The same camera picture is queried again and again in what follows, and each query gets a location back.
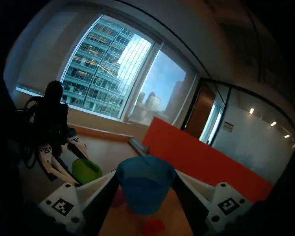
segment glass skyscraper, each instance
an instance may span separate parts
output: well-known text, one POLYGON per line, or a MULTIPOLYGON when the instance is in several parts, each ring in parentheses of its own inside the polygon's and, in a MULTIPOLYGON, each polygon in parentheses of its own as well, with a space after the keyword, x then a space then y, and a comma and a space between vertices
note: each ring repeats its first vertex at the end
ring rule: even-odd
POLYGON ((151 43, 103 17, 87 33, 67 67, 62 101, 120 118, 151 43))

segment blue cup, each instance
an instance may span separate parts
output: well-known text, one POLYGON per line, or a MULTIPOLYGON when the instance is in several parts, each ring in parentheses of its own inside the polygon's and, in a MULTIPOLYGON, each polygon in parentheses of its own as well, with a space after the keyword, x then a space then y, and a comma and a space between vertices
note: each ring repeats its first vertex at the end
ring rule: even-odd
POLYGON ((176 171, 167 161, 148 156, 124 160, 116 174, 130 210, 150 215, 160 208, 176 171))

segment red panel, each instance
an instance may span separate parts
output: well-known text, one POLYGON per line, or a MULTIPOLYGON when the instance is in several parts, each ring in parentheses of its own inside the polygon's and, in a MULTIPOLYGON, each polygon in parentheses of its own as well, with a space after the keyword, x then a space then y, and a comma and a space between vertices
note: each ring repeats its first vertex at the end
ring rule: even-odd
POLYGON ((212 186, 227 182, 252 203, 265 200, 273 188, 245 166, 158 118, 153 119, 143 146, 202 182, 212 186))

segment green bowl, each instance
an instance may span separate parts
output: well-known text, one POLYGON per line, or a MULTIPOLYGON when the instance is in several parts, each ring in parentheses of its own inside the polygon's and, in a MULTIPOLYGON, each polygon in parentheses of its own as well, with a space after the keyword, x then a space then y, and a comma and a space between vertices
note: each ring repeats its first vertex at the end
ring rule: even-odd
POLYGON ((75 160, 72 163, 72 174, 81 184, 87 184, 103 176, 101 168, 88 159, 75 160))

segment window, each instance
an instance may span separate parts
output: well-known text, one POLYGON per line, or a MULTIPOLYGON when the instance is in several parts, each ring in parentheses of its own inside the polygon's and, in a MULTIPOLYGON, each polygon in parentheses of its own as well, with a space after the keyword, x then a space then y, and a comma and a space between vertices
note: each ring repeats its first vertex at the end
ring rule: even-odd
POLYGON ((129 121, 149 126, 156 116, 170 124, 178 117, 194 81, 194 71, 162 48, 144 80, 129 121))
POLYGON ((61 101, 123 122, 149 126, 156 116, 178 124, 196 71, 148 34, 153 39, 111 17, 99 18, 66 62, 61 101))
POLYGON ((68 104, 120 118, 125 96, 129 95, 153 43, 132 32, 130 26, 102 17, 82 40, 68 65, 62 80, 62 100, 66 98, 68 104))
POLYGON ((200 141, 209 145, 211 144, 212 138, 221 120, 222 113, 223 113, 223 107, 220 106, 217 101, 215 101, 214 104, 212 105, 210 114, 208 116, 208 120, 206 121, 205 127, 199 138, 200 141))

